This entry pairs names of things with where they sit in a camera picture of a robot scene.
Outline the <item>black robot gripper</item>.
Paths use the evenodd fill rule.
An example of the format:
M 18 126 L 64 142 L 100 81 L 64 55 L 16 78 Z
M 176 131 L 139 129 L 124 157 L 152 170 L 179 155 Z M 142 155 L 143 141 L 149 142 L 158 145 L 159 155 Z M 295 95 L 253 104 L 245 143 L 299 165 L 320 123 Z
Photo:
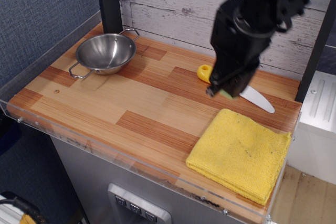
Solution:
M 223 90 L 238 97 L 250 83 L 260 61 L 259 56 L 270 44 L 271 30 L 255 30 L 245 21 L 240 8 L 244 0 L 226 0 L 218 8 L 211 45 L 216 62 L 206 94 L 214 97 Z

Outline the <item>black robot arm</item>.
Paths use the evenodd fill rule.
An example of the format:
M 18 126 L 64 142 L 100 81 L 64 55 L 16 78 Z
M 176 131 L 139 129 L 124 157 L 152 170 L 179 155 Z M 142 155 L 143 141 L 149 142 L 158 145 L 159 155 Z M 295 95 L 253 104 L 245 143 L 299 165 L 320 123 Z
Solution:
M 214 19 L 211 45 L 216 61 L 206 92 L 221 90 L 235 98 L 250 83 L 274 33 L 291 29 L 292 17 L 302 15 L 309 0 L 226 0 Z

